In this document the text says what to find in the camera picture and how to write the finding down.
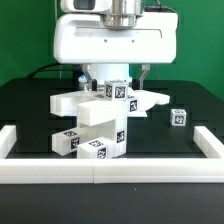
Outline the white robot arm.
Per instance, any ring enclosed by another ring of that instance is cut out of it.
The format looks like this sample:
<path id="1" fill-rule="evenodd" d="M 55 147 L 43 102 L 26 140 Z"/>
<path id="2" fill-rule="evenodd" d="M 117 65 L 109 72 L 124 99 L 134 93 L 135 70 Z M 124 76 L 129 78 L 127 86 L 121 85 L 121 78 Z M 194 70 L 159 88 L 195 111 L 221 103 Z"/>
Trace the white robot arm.
<path id="1" fill-rule="evenodd" d="M 61 0 L 54 58 L 79 64 L 89 81 L 129 78 L 129 66 L 171 63 L 178 14 L 145 0 Z"/>

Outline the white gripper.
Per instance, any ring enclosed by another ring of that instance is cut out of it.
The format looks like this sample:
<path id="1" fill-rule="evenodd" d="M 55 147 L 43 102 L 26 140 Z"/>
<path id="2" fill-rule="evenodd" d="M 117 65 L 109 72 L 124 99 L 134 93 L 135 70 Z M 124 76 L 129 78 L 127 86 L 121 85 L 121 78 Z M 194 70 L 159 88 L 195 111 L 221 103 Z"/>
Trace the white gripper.
<path id="1" fill-rule="evenodd" d="M 54 57 L 60 63 L 83 64 L 82 71 L 92 91 L 97 80 L 93 64 L 142 64 L 141 74 L 132 79 L 132 89 L 142 90 L 150 65 L 171 63 L 176 57 L 176 13 L 144 13 L 137 25 L 126 30 L 107 29 L 99 15 L 66 14 L 55 29 Z"/>

